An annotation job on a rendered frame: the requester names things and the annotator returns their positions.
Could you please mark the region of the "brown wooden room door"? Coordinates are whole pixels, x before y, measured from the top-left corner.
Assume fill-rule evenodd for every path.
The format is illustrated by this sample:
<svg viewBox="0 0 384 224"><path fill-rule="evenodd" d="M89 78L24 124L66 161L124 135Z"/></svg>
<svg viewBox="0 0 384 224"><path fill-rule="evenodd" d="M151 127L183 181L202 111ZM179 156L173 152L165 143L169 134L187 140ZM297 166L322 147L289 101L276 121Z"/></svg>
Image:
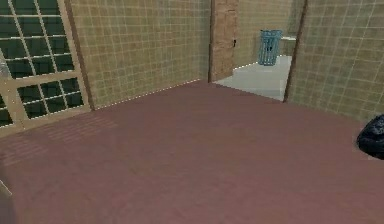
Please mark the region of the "brown wooden room door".
<svg viewBox="0 0 384 224"><path fill-rule="evenodd" d="M238 4L239 0L211 0L209 82L233 74Z"/></svg>

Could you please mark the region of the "blue slatted bin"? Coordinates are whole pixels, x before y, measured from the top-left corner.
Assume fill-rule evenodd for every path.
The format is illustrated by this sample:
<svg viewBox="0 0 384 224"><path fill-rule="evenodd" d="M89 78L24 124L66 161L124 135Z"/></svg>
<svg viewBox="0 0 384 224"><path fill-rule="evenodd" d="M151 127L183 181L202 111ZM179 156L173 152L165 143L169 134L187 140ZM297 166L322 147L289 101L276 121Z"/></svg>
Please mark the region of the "blue slatted bin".
<svg viewBox="0 0 384 224"><path fill-rule="evenodd" d="M260 35L260 48L258 63L263 66L276 64L279 53L279 42L282 37L281 30L262 30Z"/></svg>

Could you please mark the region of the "tan framed grid window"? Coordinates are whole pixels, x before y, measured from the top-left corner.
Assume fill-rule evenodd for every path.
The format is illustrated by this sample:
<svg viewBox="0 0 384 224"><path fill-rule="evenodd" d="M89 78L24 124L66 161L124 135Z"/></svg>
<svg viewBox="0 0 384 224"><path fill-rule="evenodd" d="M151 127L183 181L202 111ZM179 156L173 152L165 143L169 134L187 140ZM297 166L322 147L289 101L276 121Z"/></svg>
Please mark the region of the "tan framed grid window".
<svg viewBox="0 0 384 224"><path fill-rule="evenodd" d="M70 0L0 0L0 138L90 110Z"/></svg>

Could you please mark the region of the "black rounded bag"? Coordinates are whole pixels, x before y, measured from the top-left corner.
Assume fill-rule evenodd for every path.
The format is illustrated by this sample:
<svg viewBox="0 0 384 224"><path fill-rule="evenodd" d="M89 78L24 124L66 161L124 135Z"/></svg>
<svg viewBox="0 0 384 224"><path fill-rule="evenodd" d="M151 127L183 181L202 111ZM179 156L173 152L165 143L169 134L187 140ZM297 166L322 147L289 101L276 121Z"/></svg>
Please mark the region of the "black rounded bag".
<svg viewBox="0 0 384 224"><path fill-rule="evenodd" d="M358 148L364 153L384 160L384 114L370 120L356 139Z"/></svg>

